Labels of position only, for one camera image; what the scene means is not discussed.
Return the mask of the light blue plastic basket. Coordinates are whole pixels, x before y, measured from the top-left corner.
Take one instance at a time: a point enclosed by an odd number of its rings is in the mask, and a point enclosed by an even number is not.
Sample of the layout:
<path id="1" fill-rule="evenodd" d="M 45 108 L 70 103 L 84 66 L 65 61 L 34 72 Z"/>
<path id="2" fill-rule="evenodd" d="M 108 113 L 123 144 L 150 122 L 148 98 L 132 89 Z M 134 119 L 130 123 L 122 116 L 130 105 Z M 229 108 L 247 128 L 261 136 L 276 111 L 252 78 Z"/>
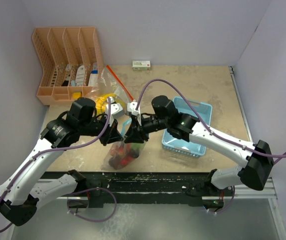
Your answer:
<path id="1" fill-rule="evenodd" d="M 180 96 L 173 98 L 173 103 L 178 110 L 178 112 L 190 114 L 195 117 L 197 115 L 191 110 L 191 108 L 186 104 L 186 102 Z M 213 107 L 209 103 L 190 100 L 189 103 L 193 109 L 198 113 L 198 115 L 203 119 L 203 121 L 210 125 L 212 118 Z M 201 144 L 186 142 L 184 140 L 176 139 L 172 137 L 167 130 L 164 130 L 162 137 L 162 147 L 173 153 L 185 154 L 194 158 L 199 158 L 205 155 L 206 147 Z"/>

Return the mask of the clear orange-zipper bag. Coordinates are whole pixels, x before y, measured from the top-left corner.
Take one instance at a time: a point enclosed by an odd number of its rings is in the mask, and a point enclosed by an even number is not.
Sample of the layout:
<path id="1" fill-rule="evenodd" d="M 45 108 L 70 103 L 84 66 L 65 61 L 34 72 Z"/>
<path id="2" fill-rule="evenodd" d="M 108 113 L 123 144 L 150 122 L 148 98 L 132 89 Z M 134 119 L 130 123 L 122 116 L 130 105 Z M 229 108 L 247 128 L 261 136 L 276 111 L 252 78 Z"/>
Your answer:
<path id="1" fill-rule="evenodd" d="M 109 65 L 98 74 L 97 84 L 94 87 L 83 86 L 82 96 L 95 101 L 99 96 L 114 93 L 114 100 L 120 103 L 126 112 L 126 105 L 133 101 L 133 96 Z"/>

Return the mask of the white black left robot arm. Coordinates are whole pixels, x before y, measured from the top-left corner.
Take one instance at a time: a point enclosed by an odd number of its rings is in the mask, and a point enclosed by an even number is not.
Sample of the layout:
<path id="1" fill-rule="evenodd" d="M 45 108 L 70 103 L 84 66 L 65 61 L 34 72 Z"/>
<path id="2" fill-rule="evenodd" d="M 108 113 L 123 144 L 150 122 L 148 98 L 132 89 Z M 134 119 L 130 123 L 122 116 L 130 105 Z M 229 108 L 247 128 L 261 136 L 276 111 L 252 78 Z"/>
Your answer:
<path id="1" fill-rule="evenodd" d="M 122 139 L 117 130 L 117 116 L 123 107 L 113 97 L 107 98 L 104 113 L 97 113 L 95 101 L 75 100 L 70 110 L 50 121 L 28 157 L 14 174 L 0 185 L 0 213 L 15 226 L 27 223 L 45 204 L 64 196 L 80 196 L 90 187 L 81 173 L 70 170 L 62 177 L 39 186 L 38 180 L 65 151 L 76 149 L 81 136 L 100 141 L 102 145 Z"/>

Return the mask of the yellow banana bunch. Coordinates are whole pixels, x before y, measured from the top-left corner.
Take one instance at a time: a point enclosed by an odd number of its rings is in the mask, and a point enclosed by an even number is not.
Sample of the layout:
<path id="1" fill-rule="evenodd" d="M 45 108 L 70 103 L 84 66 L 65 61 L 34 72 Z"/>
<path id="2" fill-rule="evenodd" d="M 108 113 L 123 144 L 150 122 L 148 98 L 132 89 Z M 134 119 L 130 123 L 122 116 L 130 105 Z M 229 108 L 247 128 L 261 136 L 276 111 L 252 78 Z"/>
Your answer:
<path id="1" fill-rule="evenodd" d="M 108 104 L 107 102 L 108 97 L 116 98 L 116 94 L 114 93 L 104 94 L 99 96 L 95 100 L 95 106 L 98 114 L 105 113 L 106 105 Z"/>

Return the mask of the clear blue-zipper bag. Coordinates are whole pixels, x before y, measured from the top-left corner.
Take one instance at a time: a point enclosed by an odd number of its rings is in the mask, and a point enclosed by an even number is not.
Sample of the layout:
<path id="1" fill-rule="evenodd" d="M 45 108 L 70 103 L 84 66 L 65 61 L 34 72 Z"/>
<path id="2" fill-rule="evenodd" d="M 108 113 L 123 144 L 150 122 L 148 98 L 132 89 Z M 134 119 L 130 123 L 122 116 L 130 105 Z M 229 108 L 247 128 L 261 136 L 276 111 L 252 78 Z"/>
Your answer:
<path id="1" fill-rule="evenodd" d="M 118 171 L 126 167 L 139 158 L 144 146 L 145 143 L 125 143 L 124 141 L 113 143 L 105 156 L 101 169 L 104 171 Z"/>

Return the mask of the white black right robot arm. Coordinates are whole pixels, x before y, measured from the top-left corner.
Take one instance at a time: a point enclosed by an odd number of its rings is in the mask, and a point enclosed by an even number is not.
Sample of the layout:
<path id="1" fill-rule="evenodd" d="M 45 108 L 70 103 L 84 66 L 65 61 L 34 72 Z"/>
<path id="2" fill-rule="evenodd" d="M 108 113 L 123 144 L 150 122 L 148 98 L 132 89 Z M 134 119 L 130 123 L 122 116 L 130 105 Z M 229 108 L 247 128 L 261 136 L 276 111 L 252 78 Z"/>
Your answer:
<path id="1" fill-rule="evenodd" d="M 142 144 L 148 141 L 150 133 L 166 130 L 178 140 L 203 145 L 237 164 L 210 172 L 205 183 L 209 195 L 216 196 L 223 189 L 237 185 L 245 185 L 256 191 L 264 189 L 274 166 L 266 142 L 244 141 L 217 131 L 202 123 L 199 117 L 177 110 L 173 101 L 164 95 L 153 98 L 152 108 L 154 113 L 143 117 L 137 102 L 127 104 L 131 126 L 126 133 L 126 143 Z"/>

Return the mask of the green grape bunch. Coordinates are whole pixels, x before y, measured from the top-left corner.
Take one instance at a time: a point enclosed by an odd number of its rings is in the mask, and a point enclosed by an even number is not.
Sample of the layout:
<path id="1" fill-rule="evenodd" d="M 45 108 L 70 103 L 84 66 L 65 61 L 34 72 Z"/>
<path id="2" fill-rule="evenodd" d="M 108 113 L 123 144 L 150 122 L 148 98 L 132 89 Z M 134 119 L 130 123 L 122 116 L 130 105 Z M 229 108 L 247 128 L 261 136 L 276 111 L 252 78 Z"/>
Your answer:
<path id="1" fill-rule="evenodd" d="M 132 143 L 131 146 L 130 146 L 130 155 L 133 157 L 133 158 L 138 158 L 140 156 L 140 153 L 141 151 L 143 150 L 145 144 L 144 143 Z"/>

